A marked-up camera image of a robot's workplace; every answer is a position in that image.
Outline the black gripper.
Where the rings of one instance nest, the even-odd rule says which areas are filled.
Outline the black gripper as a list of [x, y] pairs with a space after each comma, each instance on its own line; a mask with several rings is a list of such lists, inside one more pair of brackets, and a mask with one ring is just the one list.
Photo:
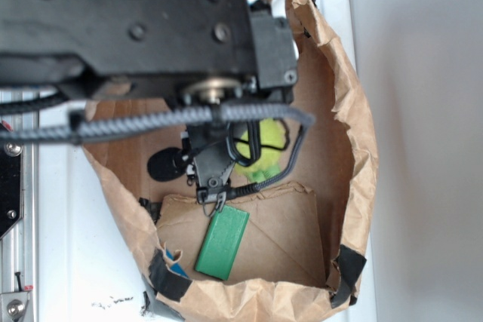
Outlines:
[[247, 0], [1, 0], [1, 86], [71, 100], [289, 103], [290, 27]]

